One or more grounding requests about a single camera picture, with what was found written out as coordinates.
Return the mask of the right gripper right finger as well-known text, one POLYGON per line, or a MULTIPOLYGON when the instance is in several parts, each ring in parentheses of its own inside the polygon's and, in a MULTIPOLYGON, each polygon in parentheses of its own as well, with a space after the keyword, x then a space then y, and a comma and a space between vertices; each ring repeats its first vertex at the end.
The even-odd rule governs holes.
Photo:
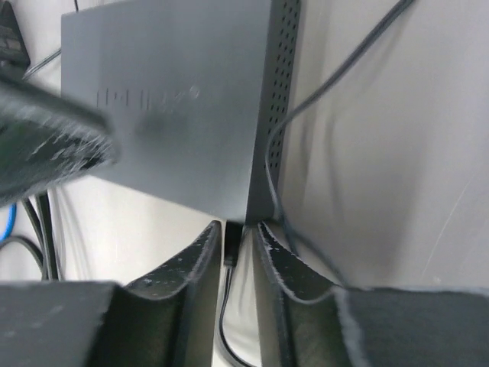
POLYGON ((264 366, 486 366, 485 288, 342 287, 260 223, 254 284, 264 366))

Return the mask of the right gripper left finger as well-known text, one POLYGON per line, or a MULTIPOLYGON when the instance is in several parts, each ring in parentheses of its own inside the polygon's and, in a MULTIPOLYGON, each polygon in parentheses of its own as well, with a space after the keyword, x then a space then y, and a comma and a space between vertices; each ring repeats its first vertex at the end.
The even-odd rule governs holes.
POLYGON ((222 226, 127 285, 1 285, 3 366, 209 366, 222 226))

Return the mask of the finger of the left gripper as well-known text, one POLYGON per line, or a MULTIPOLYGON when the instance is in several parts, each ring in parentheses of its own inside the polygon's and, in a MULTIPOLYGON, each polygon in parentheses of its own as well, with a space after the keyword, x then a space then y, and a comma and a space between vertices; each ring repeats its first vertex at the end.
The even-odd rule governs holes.
POLYGON ((114 164, 110 118, 16 74, 1 72, 1 205, 114 164))

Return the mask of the black network switch box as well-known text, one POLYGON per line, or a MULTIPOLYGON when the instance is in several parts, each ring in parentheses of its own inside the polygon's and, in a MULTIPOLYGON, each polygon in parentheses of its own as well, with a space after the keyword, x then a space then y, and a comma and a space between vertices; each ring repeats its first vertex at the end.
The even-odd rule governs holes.
POLYGON ((269 219, 298 1, 124 1, 61 20, 61 91, 102 110, 104 180, 223 220, 269 219))

